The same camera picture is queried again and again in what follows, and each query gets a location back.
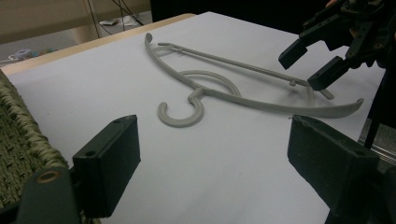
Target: robotic arm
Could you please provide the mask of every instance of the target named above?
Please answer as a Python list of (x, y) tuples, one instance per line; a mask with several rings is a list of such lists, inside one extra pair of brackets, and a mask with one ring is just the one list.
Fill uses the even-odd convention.
[[(382, 68), (394, 67), (395, 4), (393, 0), (335, 1), (304, 23), (299, 38), (280, 54), (280, 63), (288, 69), (307, 52), (306, 47), (320, 40), (329, 50), (349, 46), (345, 59), (334, 57), (308, 79), (314, 91), (324, 90), (362, 63), (370, 67), (377, 61)], [(355, 38), (348, 34), (351, 28), (358, 32)]]

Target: woven basket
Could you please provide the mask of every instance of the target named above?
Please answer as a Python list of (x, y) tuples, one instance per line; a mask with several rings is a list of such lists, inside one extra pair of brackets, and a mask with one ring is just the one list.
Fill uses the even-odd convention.
[[(68, 167), (0, 70), (0, 209), (17, 202), (30, 176), (45, 168)], [(99, 223), (82, 216), (83, 223)]]

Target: gray hanger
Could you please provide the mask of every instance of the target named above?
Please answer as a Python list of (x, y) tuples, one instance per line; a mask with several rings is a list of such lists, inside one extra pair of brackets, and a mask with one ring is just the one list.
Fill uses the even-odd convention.
[[(177, 80), (181, 81), (182, 83), (192, 87), (194, 89), (194, 92), (190, 94), (188, 97), (188, 100), (191, 104), (194, 105), (194, 113), (189, 116), (188, 118), (185, 119), (173, 119), (169, 117), (166, 114), (166, 109), (167, 109), (167, 104), (162, 102), (158, 108), (158, 116), (160, 120), (173, 127), (187, 127), (191, 126), (197, 122), (199, 122), (204, 114), (204, 106), (201, 103), (201, 98), (204, 97), (205, 95), (211, 95), (215, 96), (217, 98), (230, 101), (233, 103), (237, 103), (240, 105), (245, 105), (248, 107), (260, 109), (260, 110), (270, 110), (270, 111), (278, 111), (278, 112), (285, 112), (285, 113), (290, 113), (290, 114), (299, 114), (299, 115), (304, 115), (304, 116), (309, 116), (309, 117), (318, 117), (318, 118), (331, 118), (331, 119), (337, 119), (337, 118), (343, 118), (346, 116), (349, 116), (353, 114), (355, 111), (357, 111), (360, 107), (361, 104), (363, 103), (363, 99), (359, 99), (356, 103), (352, 104), (347, 104), (347, 105), (334, 105), (334, 106), (323, 106), (323, 107), (315, 107), (315, 94), (314, 91), (312, 90), (311, 86), (309, 83), (305, 80), (296, 78), (296, 77), (290, 77), (287, 75), (283, 75), (274, 71), (270, 71), (267, 69), (262, 69), (260, 67), (252, 66), (249, 64), (245, 63), (240, 63), (240, 62), (235, 62), (232, 60), (220, 58), (218, 56), (202, 53), (197, 50), (193, 49), (187, 49), (183, 48), (181, 46), (175, 45), (175, 44), (170, 44), (170, 43), (158, 43), (158, 47), (152, 48), (150, 43), (152, 41), (152, 35), (150, 33), (146, 34), (145, 37), (145, 45), (146, 45), (146, 50), (148, 51), (148, 54), (151, 56), (151, 58), (158, 63), (168, 74), (170, 74), (172, 77), (176, 78)], [(271, 76), (271, 77), (276, 77), (280, 78), (283, 80), (286, 80), (289, 82), (291, 86), (295, 85), (301, 85), (306, 87), (306, 95), (307, 95), (307, 106), (289, 106), (289, 105), (276, 105), (276, 104), (270, 104), (270, 103), (265, 103), (265, 102), (260, 102), (260, 101), (254, 101), (250, 100), (247, 98), (243, 98), (239, 92), (239, 90), (236, 88), (236, 86), (229, 80), (228, 78), (221, 76), (216, 73), (212, 72), (207, 72), (207, 71), (202, 71), (202, 70), (191, 70), (191, 71), (182, 71), (178, 72), (166, 63), (163, 62), (163, 60), (160, 59), (160, 57), (157, 55), (156, 52), (163, 51), (163, 50), (174, 50), (177, 52), (187, 52), (190, 54), (198, 55), (201, 57), (205, 57), (208, 59), (212, 59), (218, 62), (222, 63), (227, 63), (231, 64), (234, 66), (242, 67), (247, 70), (263, 73), (265, 75)], [(210, 88), (207, 88), (201, 84), (196, 83), (192, 79), (188, 78), (187, 75), (205, 75), (205, 76), (211, 76), (215, 77), (227, 86), (228, 89), (232, 92), (232, 94), (221, 92), (221, 91), (216, 91)], [(331, 100), (334, 98), (334, 96), (327, 90), (320, 91), (320, 93), (328, 100)]]

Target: white surface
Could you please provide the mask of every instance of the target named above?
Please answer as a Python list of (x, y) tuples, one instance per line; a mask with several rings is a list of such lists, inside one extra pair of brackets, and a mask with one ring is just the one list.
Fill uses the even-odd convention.
[[(153, 43), (171, 42), (242, 63), (309, 78), (335, 54), (322, 43), (284, 71), (278, 55), (297, 35), (205, 13), (151, 32)], [(192, 90), (165, 74), (147, 55), (137, 35), (84, 51), (13, 76), (30, 112), (50, 142), (72, 165), (72, 156), (111, 120), (138, 117), (142, 161), (116, 211), (104, 223), (324, 223), (326, 204), (289, 164), (291, 115), (259, 111), (206, 96), (195, 126), (171, 128), (157, 118), (165, 101), (169, 114), (187, 117)], [(229, 65), (186, 55), (162, 57), (176, 70), (218, 72), (242, 95), (266, 102), (303, 105), (304, 90)], [(355, 114), (323, 119), (358, 139), (383, 71), (350, 70), (318, 105), (364, 98)]]

